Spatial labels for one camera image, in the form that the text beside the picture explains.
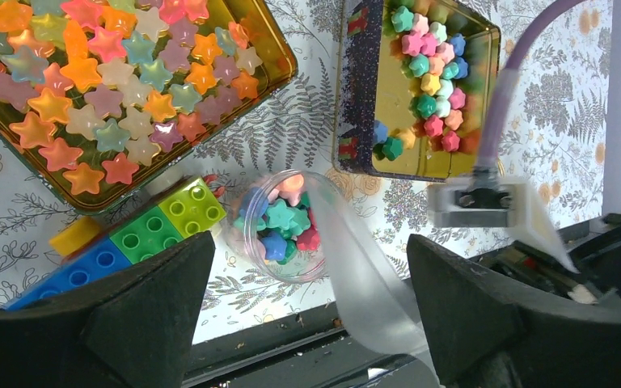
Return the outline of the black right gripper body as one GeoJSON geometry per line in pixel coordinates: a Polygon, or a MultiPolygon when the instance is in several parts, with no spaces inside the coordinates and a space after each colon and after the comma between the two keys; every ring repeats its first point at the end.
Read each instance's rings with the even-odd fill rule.
{"type": "Polygon", "coordinates": [[[476,262],[575,302],[621,310],[621,212],[566,227],[560,236],[578,273],[520,242],[478,255],[476,262]]]}

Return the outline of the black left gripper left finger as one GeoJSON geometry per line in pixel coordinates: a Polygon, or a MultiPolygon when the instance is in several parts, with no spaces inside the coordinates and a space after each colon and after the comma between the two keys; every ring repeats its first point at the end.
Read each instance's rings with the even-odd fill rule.
{"type": "Polygon", "coordinates": [[[8,387],[180,386],[215,244],[196,234],[80,289],[16,312],[8,387]]]}

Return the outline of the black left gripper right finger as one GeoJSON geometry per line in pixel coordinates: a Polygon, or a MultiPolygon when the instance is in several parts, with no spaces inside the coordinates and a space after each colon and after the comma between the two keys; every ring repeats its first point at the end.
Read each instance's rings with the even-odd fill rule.
{"type": "Polygon", "coordinates": [[[448,387],[621,387],[621,310],[547,293],[414,234],[416,304],[448,387]]]}

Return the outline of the clear plastic scoop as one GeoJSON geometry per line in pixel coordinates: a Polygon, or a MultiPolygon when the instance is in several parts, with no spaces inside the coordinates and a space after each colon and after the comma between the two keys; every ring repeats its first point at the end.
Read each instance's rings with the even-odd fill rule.
{"type": "Polygon", "coordinates": [[[344,328],[372,352],[415,357],[425,369],[421,386],[438,387],[412,287],[398,276],[340,189],[318,173],[303,177],[344,328]]]}

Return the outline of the gold tin star candies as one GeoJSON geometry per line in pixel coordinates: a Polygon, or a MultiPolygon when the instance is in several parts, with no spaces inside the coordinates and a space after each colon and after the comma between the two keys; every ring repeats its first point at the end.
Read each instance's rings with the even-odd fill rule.
{"type": "MultiPolygon", "coordinates": [[[[437,150],[427,136],[416,139],[395,161],[374,154],[373,124],[390,131],[410,127],[419,117],[416,97],[420,88],[406,71],[406,60],[391,27],[396,1],[346,1],[340,37],[338,103],[333,162],[335,168],[394,179],[441,182],[472,172],[474,149],[449,153],[437,150]]],[[[469,6],[457,1],[425,3],[426,15],[443,22],[447,30],[462,33],[467,45],[463,58],[471,75],[461,88],[472,101],[463,108],[463,135],[479,135],[499,69],[501,30],[469,6]]]]}

